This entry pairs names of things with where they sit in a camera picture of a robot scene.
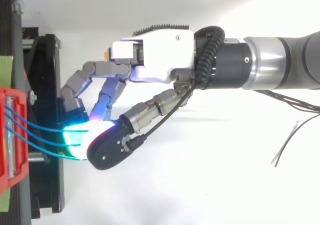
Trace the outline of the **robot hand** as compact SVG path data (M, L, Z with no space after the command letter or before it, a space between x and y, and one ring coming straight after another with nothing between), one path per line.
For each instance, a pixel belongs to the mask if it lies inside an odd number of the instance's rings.
M90 60L60 89L63 136L85 148L84 159L108 170L148 138L143 129L185 106L195 81L195 35L184 25L154 25L112 43L104 60ZM129 82L173 84L117 119L112 109Z

